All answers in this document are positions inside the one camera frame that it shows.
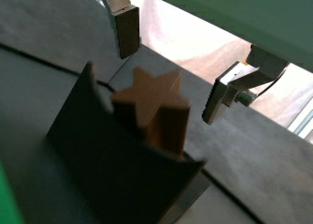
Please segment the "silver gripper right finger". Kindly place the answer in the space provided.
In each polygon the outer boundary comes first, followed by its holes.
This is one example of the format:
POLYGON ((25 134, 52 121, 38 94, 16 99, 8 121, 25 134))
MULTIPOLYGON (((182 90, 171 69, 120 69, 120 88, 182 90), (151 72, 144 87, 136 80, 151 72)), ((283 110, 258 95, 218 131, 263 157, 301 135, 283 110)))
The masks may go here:
POLYGON ((287 60, 251 45, 246 61, 236 61, 215 78, 202 113, 203 121, 212 124, 234 102, 250 106, 277 83, 289 64, 287 60))

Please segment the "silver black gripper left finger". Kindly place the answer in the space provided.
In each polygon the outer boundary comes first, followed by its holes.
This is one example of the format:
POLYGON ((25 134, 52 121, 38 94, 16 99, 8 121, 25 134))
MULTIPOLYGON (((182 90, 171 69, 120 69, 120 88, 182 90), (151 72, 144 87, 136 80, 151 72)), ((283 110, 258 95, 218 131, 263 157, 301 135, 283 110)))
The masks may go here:
POLYGON ((136 53, 140 45, 139 37, 139 8, 131 0, 101 0, 108 12, 119 57, 125 59, 136 53))

